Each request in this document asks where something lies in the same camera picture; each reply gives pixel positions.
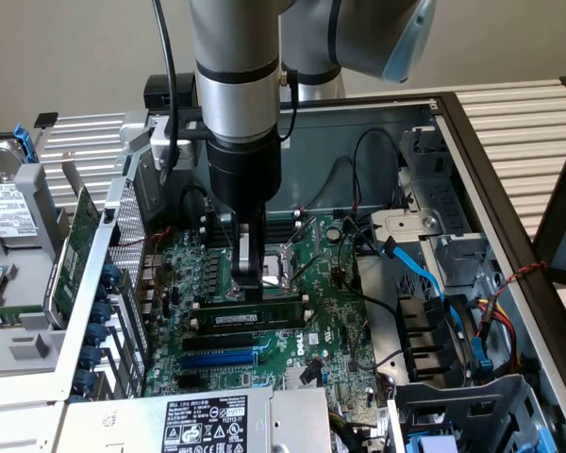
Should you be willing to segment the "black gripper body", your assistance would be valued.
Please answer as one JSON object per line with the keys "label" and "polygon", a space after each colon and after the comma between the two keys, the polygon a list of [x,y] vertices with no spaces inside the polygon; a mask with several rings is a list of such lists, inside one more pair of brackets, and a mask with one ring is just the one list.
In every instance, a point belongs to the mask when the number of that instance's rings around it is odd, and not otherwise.
{"label": "black gripper body", "polygon": [[210,186],[219,201],[241,217],[254,216],[279,190],[278,136],[248,143],[207,142]]}

